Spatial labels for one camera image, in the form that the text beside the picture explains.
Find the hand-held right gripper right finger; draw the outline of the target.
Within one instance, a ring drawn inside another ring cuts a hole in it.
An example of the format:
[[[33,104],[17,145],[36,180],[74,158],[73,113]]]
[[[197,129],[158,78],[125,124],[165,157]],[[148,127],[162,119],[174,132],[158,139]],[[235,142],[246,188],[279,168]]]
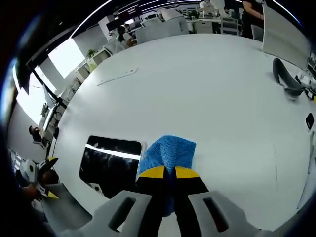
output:
[[[175,214],[183,237],[256,237],[260,230],[245,212],[221,195],[210,192],[198,173],[175,166]]]

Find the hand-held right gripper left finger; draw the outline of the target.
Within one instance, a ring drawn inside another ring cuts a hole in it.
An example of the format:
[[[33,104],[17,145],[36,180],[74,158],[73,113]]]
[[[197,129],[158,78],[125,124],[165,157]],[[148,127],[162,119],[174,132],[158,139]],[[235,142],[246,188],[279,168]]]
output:
[[[92,237],[157,237],[166,205],[163,165],[142,172],[137,192],[121,191],[100,206],[91,220]]]

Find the person's left hand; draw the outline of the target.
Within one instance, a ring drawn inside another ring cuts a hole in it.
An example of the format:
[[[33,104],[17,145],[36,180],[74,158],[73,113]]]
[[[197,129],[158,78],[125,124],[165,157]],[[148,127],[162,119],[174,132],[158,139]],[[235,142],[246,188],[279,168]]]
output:
[[[22,187],[22,191],[27,200],[30,202],[40,198],[40,193],[37,190],[36,186],[34,186],[33,184]]]

